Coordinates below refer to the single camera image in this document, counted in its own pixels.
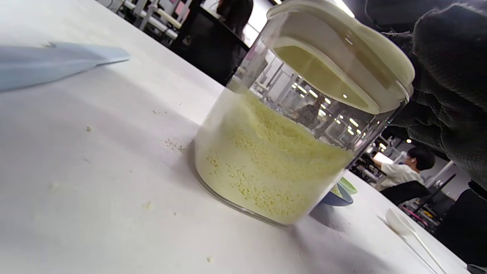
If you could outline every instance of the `yellow powder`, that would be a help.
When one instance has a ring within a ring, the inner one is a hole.
[[[281,224],[308,213],[353,154],[315,139],[248,90],[225,90],[195,138],[195,163],[222,197]]]

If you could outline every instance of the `white plastic spoon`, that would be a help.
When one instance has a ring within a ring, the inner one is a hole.
[[[393,208],[389,208],[386,212],[386,220],[389,223],[389,226],[394,229],[398,234],[401,235],[413,235],[416,240],[421,244],[421,246],[426,250],[426,252],[431,256],[433,261],[440,267],[443,273],[447,274],[443,266],[440,262],[436,259],[436,257],[431,253],[429,248],[425,245],[425,243],[419,238],[418,234],[414,230],[414,227],[409,223],[409,221],[401,216],[400,214],[396,213]]]

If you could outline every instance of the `black chair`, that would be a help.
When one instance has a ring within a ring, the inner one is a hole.
[[[487,266],[487,201],[465,190],[434,236],[467,264]]]
[[[249,48],[227,26],[200,6],[190,6],[178,37],[169,47],[222,85],[226,85]]]
[[[386,188],[381,193],[395,205],[431,194],[424,185],[417,181],[406,182]]]

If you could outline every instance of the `person with long hair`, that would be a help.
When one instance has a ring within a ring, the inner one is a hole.
[[[219,20],[243,40],[253,7],[253,0],[220,0],[216,12]]]

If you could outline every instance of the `spatula handle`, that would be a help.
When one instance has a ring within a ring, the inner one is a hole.
[[[430,255],[430,257],[433,259],[433,261],[438,265],[438,267],[443,271],[444,274],[447,274],[443,266],[440,264],[440,262],[436,259],[436,257],[433,255],[433,253],[430,251],[430,249],[425,245],[425,243],[421,240],[421,238],[418,236],[417,233],[413,232],[412,234],[416,240],[421,244],[421,246],[426,250],[426,252]]]

